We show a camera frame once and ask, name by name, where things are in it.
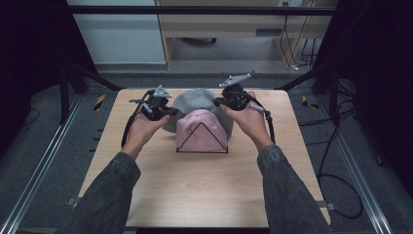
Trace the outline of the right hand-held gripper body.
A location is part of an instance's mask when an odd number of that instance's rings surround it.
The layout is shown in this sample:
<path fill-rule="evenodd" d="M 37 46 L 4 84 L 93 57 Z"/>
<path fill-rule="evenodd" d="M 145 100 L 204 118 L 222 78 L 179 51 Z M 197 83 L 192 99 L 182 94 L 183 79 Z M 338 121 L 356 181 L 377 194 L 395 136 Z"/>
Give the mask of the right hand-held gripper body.
<path fill-rule="evenodd" d="M 227 80 L 220 84 L 220 87 L 223 88 L 222 98 L 227 101 L 226 106 L 236 111 L 241 111 L 246 108 L 249 103 L 249 96 L 241 85 L 241 82 L 250 77 L 251 75 L 249 73 L 229 76 Z"/>

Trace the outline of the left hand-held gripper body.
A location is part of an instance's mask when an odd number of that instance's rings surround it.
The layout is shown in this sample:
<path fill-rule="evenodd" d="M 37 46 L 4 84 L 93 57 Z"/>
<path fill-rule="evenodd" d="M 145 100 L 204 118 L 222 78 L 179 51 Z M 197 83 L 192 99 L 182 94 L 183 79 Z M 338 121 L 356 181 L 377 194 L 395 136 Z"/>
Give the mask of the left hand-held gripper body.
<path fill-rule="evenodd" d="M 150 121 L 159 121 L 164 116 L 163 109 L 167 108 L 171 94 L 162 86 L 147 91 L 141 99 L 131 99 L 137 103 L 138 107 L 132 114 L 135 117 L 138 113 L 143 113 Z"/>

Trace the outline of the grey knit hat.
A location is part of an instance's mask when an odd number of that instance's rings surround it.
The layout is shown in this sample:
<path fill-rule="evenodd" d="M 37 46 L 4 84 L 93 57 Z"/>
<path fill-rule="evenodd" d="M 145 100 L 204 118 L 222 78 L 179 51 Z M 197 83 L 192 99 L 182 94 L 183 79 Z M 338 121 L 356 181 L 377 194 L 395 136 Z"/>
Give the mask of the grey knit hat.
<path fill-rule="evenodd" d="M 205 109 L 213 113 L 220 125 L 227 134 L 227 138 L 232 136 L 234 120 L 228 117 L 223 110 L 214 104 L 215 94 L 204 88 L 197 88 L 183 92 L 178 95 L 173 102 L 173 107 L 178 112 L 169 118 L 169 121 L 164 125 L 164 129 L 170 133 L 176 131 L 176 122 L 192 111 Z"/>

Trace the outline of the pink cloth garment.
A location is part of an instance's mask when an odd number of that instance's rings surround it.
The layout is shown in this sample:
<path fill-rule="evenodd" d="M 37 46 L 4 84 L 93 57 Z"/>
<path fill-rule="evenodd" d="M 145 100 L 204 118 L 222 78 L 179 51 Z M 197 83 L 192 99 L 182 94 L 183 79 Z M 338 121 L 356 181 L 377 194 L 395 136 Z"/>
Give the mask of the pink cloth garment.
<path fill-rule="evenodd" d="M 177 152 L 228 153 L 228 139 L 225 131 L 206 123 L 181 126 L 175 134 Z"/>

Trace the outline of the pink knit hat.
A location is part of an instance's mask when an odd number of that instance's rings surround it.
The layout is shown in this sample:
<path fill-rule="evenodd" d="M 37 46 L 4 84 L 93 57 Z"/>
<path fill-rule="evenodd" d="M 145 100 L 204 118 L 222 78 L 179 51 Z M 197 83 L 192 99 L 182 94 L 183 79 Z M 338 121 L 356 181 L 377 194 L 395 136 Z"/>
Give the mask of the pink knit hat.
<path fill-rule="evenodd" d="M 178 151 L 227 152 L 228 139 L 217 116 L 205 109 L 190 112 L 176 122 Z"/>

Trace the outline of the person's left hand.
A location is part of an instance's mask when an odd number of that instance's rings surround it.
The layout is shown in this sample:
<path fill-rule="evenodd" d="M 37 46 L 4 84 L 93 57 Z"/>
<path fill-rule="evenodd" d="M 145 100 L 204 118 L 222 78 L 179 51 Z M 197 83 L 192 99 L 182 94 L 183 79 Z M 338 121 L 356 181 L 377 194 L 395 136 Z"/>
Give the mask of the person's left hand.
<path fill-rule="evenodd" d="M 150 138 L 168 121 L 168 116 L 164 116 L 158 121 L 151 121 L 144 114 L 137 114 L 131 124 L 122 151 L 131 157 L 136 157 Z"/>

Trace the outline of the person's right hand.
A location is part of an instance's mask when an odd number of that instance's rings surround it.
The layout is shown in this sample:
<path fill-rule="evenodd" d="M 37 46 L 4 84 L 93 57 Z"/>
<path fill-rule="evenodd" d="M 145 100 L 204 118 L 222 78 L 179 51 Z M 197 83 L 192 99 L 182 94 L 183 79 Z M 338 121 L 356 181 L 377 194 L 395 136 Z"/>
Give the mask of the person's right hand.
<path fill-rule="evenodd" d="M 267 132 L 264 114 L 251 107 L 251 101 L 244 110 L 236 111 L 226 105 L 220 105 L 222 111 L 232 118 L 241 130 L 252 140 L 257 151 L 260 152 L 266 146 L 273 145 L 273 141 Z"/>

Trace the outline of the wooden desk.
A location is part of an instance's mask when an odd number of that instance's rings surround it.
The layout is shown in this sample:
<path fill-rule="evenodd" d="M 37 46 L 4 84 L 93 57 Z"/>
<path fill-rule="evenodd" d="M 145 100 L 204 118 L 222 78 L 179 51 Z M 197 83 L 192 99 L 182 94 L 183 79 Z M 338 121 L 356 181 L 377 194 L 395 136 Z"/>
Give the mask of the wooden desk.
<path fill-rule="evenodd" d="M 160 6 L 334 8 L 338 0 L 155 0 Z M 321 39 L 330 16 L 160 15 L 158 20 L 167 65 L 171 65 L 177 38 L 271 38 L 285 67 L 298 64 L 297 54 L 306 39 Z"/>

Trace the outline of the black metal stand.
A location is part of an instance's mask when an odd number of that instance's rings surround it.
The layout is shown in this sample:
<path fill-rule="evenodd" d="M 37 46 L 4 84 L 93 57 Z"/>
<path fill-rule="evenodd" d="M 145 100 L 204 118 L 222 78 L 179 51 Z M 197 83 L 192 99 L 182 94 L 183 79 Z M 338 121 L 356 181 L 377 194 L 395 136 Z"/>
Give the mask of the black metal stand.
<path fill-rule="evenodd" d="M 85 77 L 93 79 L 98 84 L 102 85 L 105 88 L 108 88 L 111 91 L 123 90 L 123 87 L 117 86 L 104 79 L 94 70 L 89 70 L 77 63 L 70 63 L 65 65 L 59 72 L 61 124 L 63 124 L 68 119 L 70 113 L 68 87 L 72 86 L 76 94 L 85 94 L 89 89 L 84 80 Z"/>
<path fill-rule="evenodd" d="M 315 95 L 323 94 L 326 90 L 329 90 L 329 105 L 328 113 L 333 124 L 339 126 L 339 107 L 338 107 L 338 72 L 333 65 L 320 65 L 293 81 L 278 87 L 278 90 L 289 91 L 299 84 L 315 78 L 316 81 L 312 87 L 312 92 Z"/>

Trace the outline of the black curtain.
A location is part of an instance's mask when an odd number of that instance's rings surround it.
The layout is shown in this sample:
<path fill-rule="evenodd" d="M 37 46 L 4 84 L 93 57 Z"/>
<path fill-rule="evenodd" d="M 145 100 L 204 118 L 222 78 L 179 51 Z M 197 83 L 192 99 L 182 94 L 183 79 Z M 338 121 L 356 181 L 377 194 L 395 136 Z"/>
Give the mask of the black curtain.
<path fill-rule="evenodd" d="M 356 84 L 356 107 L 381 157 L 413 195 L 413 0 L 338 0 L 317 66 Z"/>
<path fill-rule="evenodd" d="M 70 64 L 96 71 L 67 0 L 0 0 L 0 158 L 30 112 L 31 97 Z"/>

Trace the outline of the yellow-handled tool right floor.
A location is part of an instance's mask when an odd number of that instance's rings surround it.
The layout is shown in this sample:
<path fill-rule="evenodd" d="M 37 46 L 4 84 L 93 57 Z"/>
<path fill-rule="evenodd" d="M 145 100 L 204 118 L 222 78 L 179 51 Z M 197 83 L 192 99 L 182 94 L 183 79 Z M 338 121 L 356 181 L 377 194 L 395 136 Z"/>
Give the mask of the yellow-handled tool right floor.
<path fill-rule="evenodd" d="M 303 104 L 303 106 L 307 106 L 307 107 L 312 108 L 312 109 L 319 109 L 319 106 L 317 104 L 309 103 L 306 96 L 302 96 L 302 104 Z"/>

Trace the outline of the black horizontal frame bar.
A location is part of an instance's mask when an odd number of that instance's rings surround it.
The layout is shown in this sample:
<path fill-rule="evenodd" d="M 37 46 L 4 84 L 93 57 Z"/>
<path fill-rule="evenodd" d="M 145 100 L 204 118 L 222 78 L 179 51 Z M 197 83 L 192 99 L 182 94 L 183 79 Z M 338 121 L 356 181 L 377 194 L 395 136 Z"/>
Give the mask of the black horizontal frame bar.
<path fill-rule="evenodd" d="M 213 7 L 213 6 L 68 6 L 73 14 L 108 15 L 252 15 L 252 16 L 333 16 L 336 8 Z"/>

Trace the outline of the aluminium floor rail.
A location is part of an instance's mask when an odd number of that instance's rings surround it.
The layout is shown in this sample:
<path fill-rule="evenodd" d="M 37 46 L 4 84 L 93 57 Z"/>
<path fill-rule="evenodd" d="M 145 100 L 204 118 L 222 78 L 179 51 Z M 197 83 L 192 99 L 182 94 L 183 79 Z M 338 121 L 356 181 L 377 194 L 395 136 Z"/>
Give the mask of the aluminium floor rail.
<path fill-rule="evenodd" d="M 30 180 L 25 185 L 18 201 L 14 205 L 14 208 L 0 227 L 0 234 L 15 234 L 17 232 L 22 219 L 31 205 L 46 173 L 49 170 L 50 165 L 54 161 L 55 156 L 72 125 L 83 99 L 84 95 L 76 95 L 74 97 L 74 100 L 69 107 L 69 112 L 66 119 L 58 126 Z"/>
<path fill-rule="evenodd" d="M 357 165 L 354 155 L 341 133 L 337 134 L 337 144 L 342 155 L 343 162 L 356 187 L 364 209 L 376 234 L 394 234 L 387 218 L 385 217 L 373 191 L 367 183 L 365 176 Z"/>

